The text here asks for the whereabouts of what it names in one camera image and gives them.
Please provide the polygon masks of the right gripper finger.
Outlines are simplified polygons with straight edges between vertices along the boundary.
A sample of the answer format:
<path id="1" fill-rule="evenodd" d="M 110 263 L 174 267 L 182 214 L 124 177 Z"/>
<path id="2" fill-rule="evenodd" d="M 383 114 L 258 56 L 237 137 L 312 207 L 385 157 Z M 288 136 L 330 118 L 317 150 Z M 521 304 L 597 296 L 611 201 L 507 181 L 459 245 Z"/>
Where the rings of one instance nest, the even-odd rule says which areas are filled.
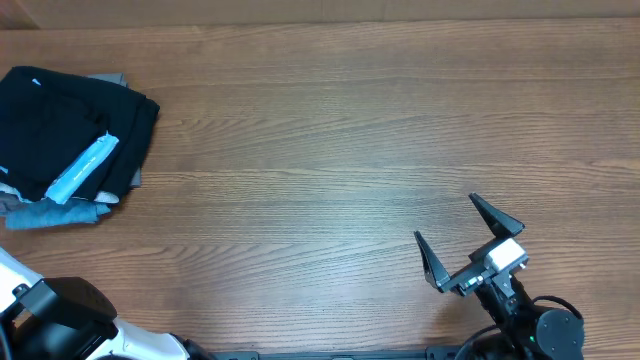
<path id="1" fill-rule="evenodd" d="M 496 238 L 512 238 L 525 229 L 524 223 L 497 209 L 479 194 L 470 193 L 469 198 Z"/>
<path id="2" fill-rule="evenodd" d="M 419 247 L 425 280 L 434 289 L 444 293 L 443 286 L 450 281 L 448 271 L 419 231 L 414 232 L 414 237 Z"/>

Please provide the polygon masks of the black t-shirt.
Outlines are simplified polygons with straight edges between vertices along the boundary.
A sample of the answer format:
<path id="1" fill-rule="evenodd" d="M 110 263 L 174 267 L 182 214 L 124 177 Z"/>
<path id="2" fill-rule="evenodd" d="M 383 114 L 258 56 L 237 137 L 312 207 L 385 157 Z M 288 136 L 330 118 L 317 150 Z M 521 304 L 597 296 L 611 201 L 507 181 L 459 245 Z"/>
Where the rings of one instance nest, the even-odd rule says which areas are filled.
<path id="1" fill-rule="evenodd" d="M 2 180 L 32 202 L 98 137 L 100 82 L 30 67 L 1 80 Z"/>

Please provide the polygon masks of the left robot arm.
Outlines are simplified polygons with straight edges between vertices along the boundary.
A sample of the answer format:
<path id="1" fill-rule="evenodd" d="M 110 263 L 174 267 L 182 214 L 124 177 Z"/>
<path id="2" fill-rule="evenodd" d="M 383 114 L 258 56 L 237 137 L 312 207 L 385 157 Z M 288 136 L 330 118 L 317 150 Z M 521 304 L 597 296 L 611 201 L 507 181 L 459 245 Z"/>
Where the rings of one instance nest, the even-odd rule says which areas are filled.
<path id="1" fill-rule="evenodd" d="M 1 252 L 1 358 L 4 360 L 196 360 L 195 342 L 155 333 L 118 316 L 81 277 L 44 277 Z"/>

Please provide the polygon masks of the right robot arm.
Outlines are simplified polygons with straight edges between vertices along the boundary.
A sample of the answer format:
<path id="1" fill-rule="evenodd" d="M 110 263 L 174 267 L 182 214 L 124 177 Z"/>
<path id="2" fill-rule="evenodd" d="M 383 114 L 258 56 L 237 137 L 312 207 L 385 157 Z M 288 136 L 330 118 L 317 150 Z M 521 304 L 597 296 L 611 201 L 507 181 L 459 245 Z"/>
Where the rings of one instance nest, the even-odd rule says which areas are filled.
<path id="1" fill-rule="evenodd" d="M 560 297 L 530 297 L 516 278 L 529 261 L 528 253 L 516 241 L 525 224 L 476 193 L 469 199 L 494 238 L 472 252 L 469 264 L 456 273 L 449 274 L 424 236 L 414 233 L 426 281 L 441 293 L 475 295 L 494 321 L 457 346 L 452 357 L 582 360 L 582 314 Z"/>

